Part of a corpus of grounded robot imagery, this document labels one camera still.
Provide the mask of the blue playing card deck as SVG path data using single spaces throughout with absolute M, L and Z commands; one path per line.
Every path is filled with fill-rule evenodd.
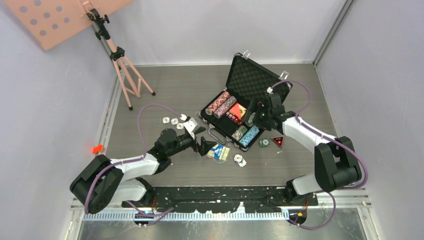
M 208 151 L 206 156 L 213 159 L 216 163 L 222 164 L 227 161 L 230 151 L 229 147 L 217 144 Z

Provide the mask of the black poker chip case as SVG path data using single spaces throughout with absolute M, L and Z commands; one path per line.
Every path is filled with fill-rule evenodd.
M 285 82 L 277 74 L 249 59 L 248 55 L 248 52 L 243 54 L 238 52 L 234 55 L 224 90 L 215 96 L 199 113 L 199 117 L 208 124 L 210 128 L 215 129 L 218 133 L 223 135 L 228 142 L 233 143 L 235 147 L 243 152 L 248 151 L 255 141 L 260 138 L 261 134 L 268 130 L 259 128 L 257 136 L 247 147 L 244 147 L 240 144 L 240 140 L 236 141 L 232 138 L 232 134 L 240 127 L 238 121 L 242 120 L 234 115 L 233 117 L 236 118 L 236 121 L 229 118 L 227 113 L 230 113 L 230 109 L 221 118 L 216 118 L 214 113 L 212 115 L 207 115 L 205 112 L 206 108 L 224 91 L 230 93 L 230 96 L 236 97 L 236 102 L 240 103 L 245 108 L 248 107 L 250 100 L 260 100 L 266 94 L 279 94 L 283 103 L 293 87 L 292 83 Z M 246 125 L 245 121 L 242 122 L 242 125 L 247 127 L 248 130 L 251 128 Z

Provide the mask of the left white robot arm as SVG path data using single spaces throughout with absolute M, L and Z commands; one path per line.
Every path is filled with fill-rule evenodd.
M 122 159 L 97 155 L 71 182 L 69 190 L 84 205 L 86 214 L 96 214 L 110 204 L 124 201 L 148 207 L 154 197 L 151 186 L 142 177 L 163 172 L 171 165 L 171 156 L 187 149 L 205 156 L 217 145 L 204 137 L 197 141 L 196 134 L 205 130 L 196 126 L 178 135 L 166 128 L 146 154 Z

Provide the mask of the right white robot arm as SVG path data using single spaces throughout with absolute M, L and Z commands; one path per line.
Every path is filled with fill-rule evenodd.
M 299 205 L 309 194 L 330 193 L 356 182 L 364 184 L 368 179 L 348 137 L 328 135 L 305 122 L 298 113 L 286 111 L 277 93 L 250 100 L 242 120 L 263 130 L 276 130 L 313 154 L 313 172 L 286 182 L 283 197 L 291 205 Z

